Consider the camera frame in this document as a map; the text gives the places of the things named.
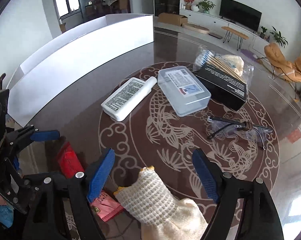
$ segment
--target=window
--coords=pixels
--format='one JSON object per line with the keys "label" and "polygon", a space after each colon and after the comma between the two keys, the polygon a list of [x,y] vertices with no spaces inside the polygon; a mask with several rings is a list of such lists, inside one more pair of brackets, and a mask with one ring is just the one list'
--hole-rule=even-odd
{"label": "window", "polygon": [[70,11],[75,11],[79,9],[79,2],[78,0],[68,0]]}
{"label": "window", "polygon": [[56,0],[59,17],[79,9],[78,0]]}
{"label": "window", "polygon": [[301,196],[291,202],[287,214],[282,221],[284,239],[294,240],[301,231]]}
{"label": "window", "polygon": [[68,8],[67,8],[66,0],[56,0],[56,4],[57,4],[59,17],[65,15],[65,14],[68,14]]}

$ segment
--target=knitted glove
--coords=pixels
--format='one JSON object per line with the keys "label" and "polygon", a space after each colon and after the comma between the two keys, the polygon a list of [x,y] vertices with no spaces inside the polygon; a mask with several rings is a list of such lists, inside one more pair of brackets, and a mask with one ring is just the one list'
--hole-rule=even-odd
{"label": "knitted glove", "polygon": [[114,195],[141,223],[144,240],[198,240],[207,227],[196,203],[175,199],[153,166],[143,168],[134,184],[119,187]]}

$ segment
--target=metal screw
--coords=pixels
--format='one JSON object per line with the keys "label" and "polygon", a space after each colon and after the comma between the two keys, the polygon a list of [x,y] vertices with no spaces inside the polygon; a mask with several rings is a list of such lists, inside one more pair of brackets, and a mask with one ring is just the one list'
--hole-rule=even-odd
{"label": "metal screw", "polygon": [[259,184],[263,184],[264,181],[262,178],[256,178],[256,182]]}
{"label": "metal screw", "polygon": [[84,176],[84,173],[82,171],[79,171],[75,174],[76,178],[82,178]]}
{"label": "metal screw", "polygon": [[231,173],[229,173],[229,172],[226,171],[226,172],[223,173],[223,176],[224,176],[226,179],[230,179],[232,175],[231,175]]}
{"label": "metal screw", "polygon": [[52,179],[50,177],[47,177],[46,179],[44,179],[44,183],[48,184],[52,181]]}

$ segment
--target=tv stand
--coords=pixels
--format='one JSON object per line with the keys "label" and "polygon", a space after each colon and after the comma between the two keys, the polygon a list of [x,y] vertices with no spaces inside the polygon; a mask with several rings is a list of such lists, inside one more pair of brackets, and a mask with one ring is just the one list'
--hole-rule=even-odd
{"label": "tv stand", "polygon": [[[258,57],[265,56],[264,47],[269,44],[269,42],[260,38],[259,35],[255,34],[253,30],[248,30],[247,28],[240,26],[230,20],[227,20],[225,17],[215,16],[211,14],[194,12],[190,10],[180,9],[179,14],[185,15],[188,17],[189,23],[194,23],[200,26],[204,26],[210,29],[211,33],[215,33],[222,37],[225,36],[226,31],[222,27],[232,28],[248,37],[247,40],[243,42],[243,46],[248,48],[250,51],[255,53]],[[232,37],[229,42],[233,45],[237,44],[237,38]]]}
{"label": "tv stand", "polygon": [[236,22],[235,22],[235,21],[232,21],[232,20],[225,19],[225,21],[228,21],[228,22],[231,22],[231,23],[233,23],[233,24],[236,24]]}
{"label": "tv stand", "polygon": [[226,21],[231,22],[231,23],[233,23],[233,24],[236,24],[236,22],[234,22],[234,21],[232,21],[232,20],[226,20]]}

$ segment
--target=eyeglasses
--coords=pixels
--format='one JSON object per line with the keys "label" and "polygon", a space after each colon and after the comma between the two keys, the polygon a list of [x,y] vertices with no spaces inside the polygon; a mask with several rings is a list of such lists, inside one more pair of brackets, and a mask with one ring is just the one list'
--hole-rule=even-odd
{"label": "eyeglasses", "polygon": [[214,138],[218,133],[226,138],[233,138],[238,135],[246,140],[261,142],[264,150],[266,150],[264,142],[267,137],[275,132],[271,127],[255,125],[251,122],[238,122],[217,116],[209,116],[207,121],[211,124],[213,132],[207,137],[208,139]]}

